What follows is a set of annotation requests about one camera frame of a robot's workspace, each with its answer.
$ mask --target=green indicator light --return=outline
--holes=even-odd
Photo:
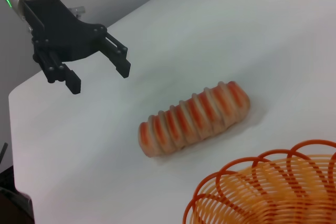
[[[9,1],[9,0],[6,0],[6,1],[7,1],[7,3],[9,4],[9,6],[10,6],[10,7],[12,7],[12,5],[11,5],[10,1]]]

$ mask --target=woven basket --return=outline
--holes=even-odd
[[[183,223],[278,224],[336,223],[334,155],[304,155],[299,148],[336,143],[309,140],[291,150],[273,150],[225,165],[196,188]],[[285,154],[270,161],[267,156]],[[253,162],[234,172],[233,165]]]

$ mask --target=orange stripe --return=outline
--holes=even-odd
[[[174,119],[173,119],[173,114],[170,110],[165,112],[166,115],[166,120],[167,120],[167,125],[169,127],[169,129],[172,132],[173,138],[174,139],[178,139],[179,138],[179,134],[177,132],[177,129],[175,127],[175,123],[174,123]]]
[[[201,115],[198,112],[198,109],[196,107],[194,99],[191,98],[191,99],[187,100],[187,104],[189,106],[192,117],[195,119],[197,127],[199,129],[202,129],[203,128],[202,118],[201,118]]]
[[[148,123],[140,124],[140,137],[141,137],[141,142],[144,145],[148,145],[149,143],[148,138],[147,138],[147,129],[148,129]]]
[[[215,98],[218,100],[220,106],[224,110],[224,113],[230,116],[231,115],[231,110],[230,110],[228,104],[226,103],[225,99],[223,98],[223,93],[222,93],[221,87],[216,86],[212,90],[214,92]]]
[[[162,132],[160,118],[156,115],[153,119],[153,122],[154,122],[154,128],[155,128],[155,131],[157,133],[157,137],[158,137],[159,141],[162,144],[165,144],[166,141],[165,141],[165,137],[164,137],[163,132]]]
[[[183,131],[184,134],[189,134],[189,129],[187,126],[187,121],[184,117],[182,108],[180,105],[176,106],[176,117],[178,119],[178,122],[180,123],[181,129]]]
[[[234,86],[236,87],[236,90],[238,91],[238,93],[239,93],[242,97],[245,97],[245,99],[247,99],[247,100],[249,99],[248,96],[247,96],[247,94],[245,93],[245,91],[242,90],[241,87],[240,87],[236,82],[231,81],[231,82],[229,82],[229,83],[231,83],[231,85],[234,85]]]
[[[201,105],[203,106],[204,111],[205,111],[206,115],[208,116],[209,120],[211,122],[214,122],[216,120],[215,115],[214,115],[214,111],[212,109],[211,104],[208,101],[206,93],[205,92],[200,93],[198,95],[198,98],[199,98],[199,101],[201,102]]]
[[[239,107],[243,107],[243,103],[239,98],[239,94],[236,90],[236,85],[234,85],[232,82],[229,82],[227,85],[227,88],[229,89],[229,91],[231,92],[231,94],[233,95],[233,98],[235,99],[236,103],[238,104]]]

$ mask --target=plastic wire basket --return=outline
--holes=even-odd
[[[207,176],[196,188],[183,224],[336,223],[336,153],[298,152],[313,144],[336,148],[334,142],[309,140],[291,150],[273,150],[232,161]],[[268,160],[273,154],[285,154],[286,158]],[[243,162],[253,164],[238,172],[229,170]]]

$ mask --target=robotic arm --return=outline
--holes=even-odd
[[[10,8],[32,28],[33,59],[49,83],[65,81],[73,94],[81,80],[63,62],[89,57],[101,51],[124,78],[131,64],[127,47],[113,38],[106,27],[78,20],[60,0],[6,0]]]

